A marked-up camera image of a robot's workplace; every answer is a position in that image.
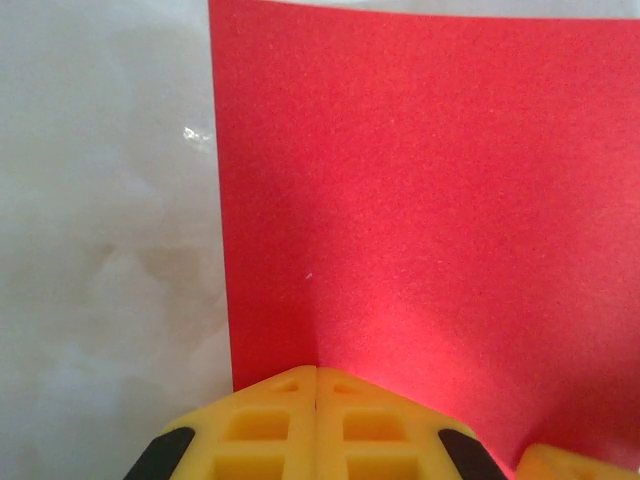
yellow plastic piece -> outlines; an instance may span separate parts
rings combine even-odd
[[[438,431],[464,424],[339,370],[317,386],[318,480],[460,480]]]
[[[516,480],[640,480],[640,475],[560,448],[536,444],[522,456]]]
[[[311,480],[316,368],[298,367],[169,424],[196,435],[171,480]]]

black rubber pad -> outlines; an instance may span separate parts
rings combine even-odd
[[[195,435],[195,430],[180,427],[156,437],[124,480],[169,480]]]
[[[489,452],[475,438],[457,430],[438,432],[462,480],[507,480]]]

yellow plastic object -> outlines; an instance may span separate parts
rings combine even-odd
[[[550,445],[527,448],[516,480],[640,480],[640,475]]]
[[[305,366],[170,423],[125,480],[480,478],[506,480],[462,423],[338,370]]]
[[[459,480],[438,432],[462,423],[333,369],[318,369],[318,480]]]
[[[298,367],[177,419],[196,435],[171,480],[314,478],[315,367]]]

white marble surface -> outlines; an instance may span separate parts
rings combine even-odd
[[[207,25],[205,0],[0,1],[0,479],[121,478],[167,420],[231,390]]]

red sheet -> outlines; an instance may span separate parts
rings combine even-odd
[[[213,0],[236,388],[335,366],[640,464],[640,23]]]

